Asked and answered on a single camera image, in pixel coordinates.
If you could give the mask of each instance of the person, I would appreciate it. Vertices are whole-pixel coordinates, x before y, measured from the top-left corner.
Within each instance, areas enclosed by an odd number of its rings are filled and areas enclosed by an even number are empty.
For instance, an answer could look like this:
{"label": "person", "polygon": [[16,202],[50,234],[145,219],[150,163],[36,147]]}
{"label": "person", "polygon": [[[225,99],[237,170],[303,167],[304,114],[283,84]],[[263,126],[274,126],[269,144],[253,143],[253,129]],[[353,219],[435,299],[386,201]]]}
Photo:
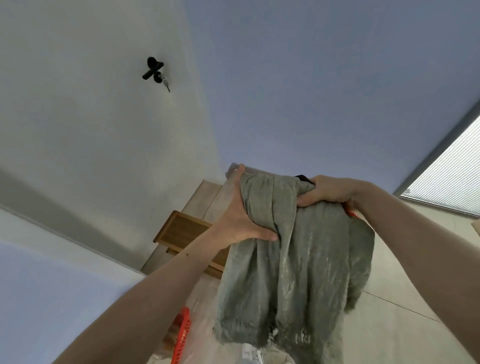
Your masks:
{"label": "person", "polygon": [[[114,302],[54,364],[146,363],[218,251],[247,238],[275,244],[276,233],[255,225],[244,210],[240,194],[244,170],[241,165],[235,171],[233,196],[219,221]],[[420,295],[480,363],[480,247],[372,183],[322,175],[312,181],[315,189],[298,196],[298,207],[324,200],[357,209],[395,254]]]}

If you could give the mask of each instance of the white object on floor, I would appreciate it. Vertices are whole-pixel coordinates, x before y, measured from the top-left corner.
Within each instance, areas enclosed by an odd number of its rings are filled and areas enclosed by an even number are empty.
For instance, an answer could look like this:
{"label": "white object on floor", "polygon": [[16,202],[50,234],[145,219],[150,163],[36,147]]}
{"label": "white object on floor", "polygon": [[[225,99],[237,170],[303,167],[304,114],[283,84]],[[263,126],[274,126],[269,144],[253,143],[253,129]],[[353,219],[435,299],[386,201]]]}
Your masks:
{"label": "white object on floor", "polygon": [[252,364],[264,364],[262,351],[250,344],[242,344],[241,357],[252,362]]}

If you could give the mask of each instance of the red basket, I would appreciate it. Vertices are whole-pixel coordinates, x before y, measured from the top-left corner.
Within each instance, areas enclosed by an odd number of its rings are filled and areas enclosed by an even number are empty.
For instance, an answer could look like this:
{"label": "red basket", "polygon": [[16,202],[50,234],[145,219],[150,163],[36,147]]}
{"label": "red basket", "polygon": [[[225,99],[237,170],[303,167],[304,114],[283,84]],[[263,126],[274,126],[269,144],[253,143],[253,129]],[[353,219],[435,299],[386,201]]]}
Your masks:
{"label": "red basket", "polygon": [[179,364],[181,355],[183,353],[183,347],[185,346],[185,341],[187,340],[188,331],[190,330],[190,310],[188,307],[182,307],[180,313],[177,315],[173,323],[176,326],[180,326],[180,331],[177,336],[177,342],[175,343],[175,348],[173,349],[172,361],[171,364]]}

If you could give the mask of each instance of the person's right hand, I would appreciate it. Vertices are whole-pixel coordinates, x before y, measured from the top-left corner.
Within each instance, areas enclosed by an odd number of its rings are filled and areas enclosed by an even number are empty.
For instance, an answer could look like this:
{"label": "person's right hand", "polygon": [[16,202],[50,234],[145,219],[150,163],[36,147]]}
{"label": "person's right hand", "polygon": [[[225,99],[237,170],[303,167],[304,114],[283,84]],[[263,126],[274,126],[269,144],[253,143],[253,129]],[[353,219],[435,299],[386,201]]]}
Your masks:
{"label": "person's right hand", "polygon": [[297,197],[297,206],[306,207],[318,201],[339,202],[348,210],[356,208],[355,196],[363,181],[318,175],[310,180],[315,189]]}

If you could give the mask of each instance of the person's left arm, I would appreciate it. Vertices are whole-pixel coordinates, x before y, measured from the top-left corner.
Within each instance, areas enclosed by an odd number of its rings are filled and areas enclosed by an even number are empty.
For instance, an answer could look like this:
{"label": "person's left arm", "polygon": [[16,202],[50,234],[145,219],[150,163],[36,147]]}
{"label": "person's left arm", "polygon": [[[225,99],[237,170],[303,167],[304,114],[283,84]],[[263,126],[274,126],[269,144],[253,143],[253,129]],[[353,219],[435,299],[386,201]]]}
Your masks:
{"label": "person's left arm", "polygon": [[239,180],[220,220],[181,253],[136,284],[73,341],[54,364],[145,364],[214,256],[223,248],[255,237],[277,235],[250,221]]}

